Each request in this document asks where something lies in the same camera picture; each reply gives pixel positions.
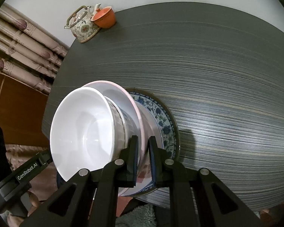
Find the floral patterned plate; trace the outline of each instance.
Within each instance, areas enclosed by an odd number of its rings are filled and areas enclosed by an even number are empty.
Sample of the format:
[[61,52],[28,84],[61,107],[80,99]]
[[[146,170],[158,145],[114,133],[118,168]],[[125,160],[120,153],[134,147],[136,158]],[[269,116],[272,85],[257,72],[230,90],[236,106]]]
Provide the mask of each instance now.
[[[173,117],[172,113],[164,103],[155,97],[152,93],[149,93],[145,90],[136,89],[136,88],[127,88],[126,89],[131,97],[145,108],[149,110],[152,116],[158,123],[158,126],[161,130],[163,138],[163,148],[167,150],[169,158],[177,160],[179,158],[179,131],[176,124],[176,120]],[[150,164],[147,164],[143,171],[140,172],[143,176],[150,174],[151,168]],[[155,191],[156,188],[149,178],[149,183],[140,191],[130,196],[141,196]]]

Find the gray fuzzy fabric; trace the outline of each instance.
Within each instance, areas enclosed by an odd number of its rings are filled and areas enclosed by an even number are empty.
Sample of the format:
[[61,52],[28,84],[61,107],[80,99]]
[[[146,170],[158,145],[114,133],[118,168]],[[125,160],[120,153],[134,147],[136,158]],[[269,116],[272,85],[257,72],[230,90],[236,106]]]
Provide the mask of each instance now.
[[156,227],[155,213],[150,204],[138,206],[116,219],[116,227]]

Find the teapot handle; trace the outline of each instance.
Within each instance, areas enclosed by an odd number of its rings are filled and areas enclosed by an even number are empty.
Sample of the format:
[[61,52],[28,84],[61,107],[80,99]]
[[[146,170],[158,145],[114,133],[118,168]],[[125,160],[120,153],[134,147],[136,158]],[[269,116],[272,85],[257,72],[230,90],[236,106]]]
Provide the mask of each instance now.
[[78,13],[82,8],[84,8],[84,9],[87,10],[87,7],[86,7],[86,6],[81,6],[81,7],[79,7],[79,8],[78,8],[76,11],[74,11],[73,14],[67,19],[67,21],[66,21],[66,26],[65,26],[65,27],[69,26],[69,22],[70,22],[71,18],[75,17],[75,16],[77,15],[77,13]]

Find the triangular cutout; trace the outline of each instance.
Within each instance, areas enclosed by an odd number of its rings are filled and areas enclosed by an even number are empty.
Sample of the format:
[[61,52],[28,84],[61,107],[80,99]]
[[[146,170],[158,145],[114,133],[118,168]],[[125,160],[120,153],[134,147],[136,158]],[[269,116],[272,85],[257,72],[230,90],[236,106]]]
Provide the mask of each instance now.
[[76,185],[72,184],[55,202],[49,206],[48,210],[60,215],[61,217],[65,216],[75,191]]
[[238,210],[238,205],[215,183],[211,185],[222,214]]

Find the pink rim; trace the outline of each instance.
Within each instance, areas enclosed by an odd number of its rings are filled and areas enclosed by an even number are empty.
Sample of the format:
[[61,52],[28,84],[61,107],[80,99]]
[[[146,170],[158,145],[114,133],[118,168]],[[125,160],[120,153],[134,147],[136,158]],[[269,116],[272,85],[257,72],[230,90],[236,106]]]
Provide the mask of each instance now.
[[[87,87],[87,85],[92,84],[92,83],[108,83],[108,84],[111,84],[111,85],[117,87],[118,89],[120,89],[128,97],[128,99],[132,103],[133,108],[135,109],[136,115],[138,117],[138,121],[139,121],[139,125],[140,125],[140,131],[141,131],[141,154],[140,154],[140,160],[139,160],[139,163],[138,163],[138,170],[137,170],[137,175],[138,175],[139,171],[140,171],[139,169],[142,166],[143,157],[145,156],[145,147],[146,147],[145,137],[144,137],[143,121],[142,121],[142,117],[141,117],[140,110],[139,110],[138,106],[135,104],[135,101],[133,100],[131,95],[123,87],[121,87],[120,85],[118,85],[114,82],[106,81],[106,80],[97,80],[97,81],[89,82],[82,87]],[[128,188],[124,188],[124,190],[121,191],[120,195],[123,195],[127,190],[128,190]]]

